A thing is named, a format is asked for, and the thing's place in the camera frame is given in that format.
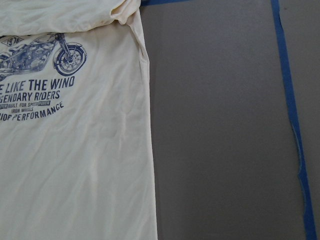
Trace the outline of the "beige long-sleeve printed shirt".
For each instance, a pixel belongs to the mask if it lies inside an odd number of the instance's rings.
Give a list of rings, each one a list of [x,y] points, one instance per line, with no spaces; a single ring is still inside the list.
[[[140,5],[1,1],[1,239],[157,239]]]

